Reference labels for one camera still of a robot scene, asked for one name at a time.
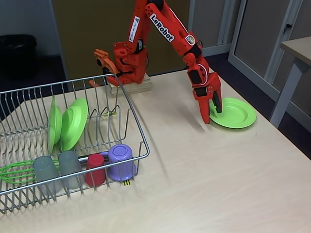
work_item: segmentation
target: red cup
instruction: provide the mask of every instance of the red cup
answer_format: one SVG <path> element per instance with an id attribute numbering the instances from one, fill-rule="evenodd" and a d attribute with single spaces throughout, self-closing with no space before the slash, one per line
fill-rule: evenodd
<path id="1" fill-rule="evenodd" d="M 104 157 L 102 155 L 91 154 L 88 157 L 86 169 L 88 170 L 88 169 L 96 168 L 96 167 L 103 166 L 103 165 L 104 165 Z M 105 179 L 106 179 L 106 174 L 105 174 L 104 168 L 86 173 L 86 183 L 89 186 L 99 186 L 105 182 Z"/>

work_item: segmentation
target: metal wire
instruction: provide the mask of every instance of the metal wire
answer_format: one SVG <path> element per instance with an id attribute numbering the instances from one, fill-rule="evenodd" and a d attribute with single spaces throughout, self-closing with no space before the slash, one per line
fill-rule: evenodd
<path id="1" fill-rule="evenodd" d="M 119 92 L 123 92 L 124 97 L 114 99 L 109 94 L 109 87 L 105 85 L 108 75 L 98 75 L 83 79 L 70 80 L 59 83 L 46 84 L 36 87 L 27 87 L 14 91 L 5 91 L 0 93 L 0 172 L 1 168 L 12 163 L 34 160 L 40 156 L 51 156 L 57 158 L 61 153 L 61 145 L 54 146 L 53 151 L 49 150 L 49 109 L 52 97 L 57 99 L 57 105 L 64 112 L 70 104 L 78 98 L 86 99 L 88 103 L 88 120 L 85 130 L 74 146 L 73 150 L 78 156 L 86 156 L 91 153 L 100 153 L 107 151 L 114 144 L 126 143 L 126 136 L 131 134 L 128 130 L 137 130 L 134 134 L 137 141 L 133 144 L 130 138 L 132 149 L 138 148 L 137 154 L 133 158 L 125 161 L 110 164 L 105 157 L 105 164 L 101 167 L 85 170 L 85 158 L 81 161 L 84 170 L 66 176 L 57 177 L 51 180 L 36 183 L 35 176 L 29 173 L 29 164 L 21 167 L 12 167 L 15 171 L 12 180 L 16 183 L 6 183 L 0 179 L 0 213 L 5 214 L 7 211 L 12 212 L 14 209 L 20 210 L 21 207 L 27 208 L 29 204 L 49 202 L 50 199 L 56 201 L 60 196 L 66 195 L 68 198 L 71 193 L 80 192 L 93 188 L 82 182 L 81 177 L 86 172 L 90 172 L 92 182 L 94 183 L 93 171 L 105 168 L 106 181 L 103 185 L 110 186 L 114 182 L 108 178 L 107 169 L 110 166 L 120 166 L 122 163 L 131 162 L 133 173 L 137 175 L 139 160 L 146 158 L 149 153 L 148 143 L 140 125 L 137 114 L 133 108 L 130 97 L 124 90 L 117 76 L 120 87 Z M 91 87 L 89 81 L 103 81 L 102 87 Z M 133 117 L 137 127 L 128 127 L 129 118 Z M 134 163 L 137 164 L 137 170 L 134 171 Z M 29 177 L 29 181 L 23 181 L 24 177 Z M 75 177 L 78 188 L 71 190 L 65 187 L 66 178 Z M 50 184 L 61 183 L 62 189 L 53 193 Z"/>

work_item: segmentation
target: black trash bin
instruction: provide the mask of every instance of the black trash bin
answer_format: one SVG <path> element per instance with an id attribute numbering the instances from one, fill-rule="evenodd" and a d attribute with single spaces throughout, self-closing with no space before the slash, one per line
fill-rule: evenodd
<path id="1" fill-rule="evenodd" d="M 0 70 L 10 79 L 29 79 L 37 73 L 37 42 L 32 35 L 0 36 Z"/>

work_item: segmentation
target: table leg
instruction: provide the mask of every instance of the table leg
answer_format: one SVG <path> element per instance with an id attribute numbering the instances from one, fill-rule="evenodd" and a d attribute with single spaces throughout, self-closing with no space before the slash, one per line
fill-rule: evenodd
<path id="1" fill-rule="evenodd" d="M 270 123 L 273 124 L 276 128 L 278 128 L 281 123 L 281 120 L 286 112 L 287 106 L 291 101 L 302 74 L 307 72 L 309 68 L 309 65 L 295 58 L 292 70 L 287 78 L 281 94 L 278 96 L 270 118 Z"/>

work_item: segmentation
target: green plate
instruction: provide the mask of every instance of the green plate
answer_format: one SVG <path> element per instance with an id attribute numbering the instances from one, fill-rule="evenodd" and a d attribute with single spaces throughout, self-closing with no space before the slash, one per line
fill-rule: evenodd
<path id="1" fill-rule="evenodd" d="M 62 110 L 57 106 L 53 97 L 49 115 L 49 149 L 52 153 L 54 145 L 59 141 L 62 129 Z"/>
<path id="2" fill-rule="evenodd" d="M 77 99 L 64 112 L 62 119 L 62 149 L 70 150 L 79 141 L 86 125 L 88 106 L 85 99 Z"/>
<path id="3" fill-rule="evenodd" d="M 217 113 L 211 101 L 210 118 L 219 125 L 227 128 L 240 129 L 253 124 L 256 120 L 255 110 L 251 105 L 234 98 L 223 99 L 223 112 Z"/>

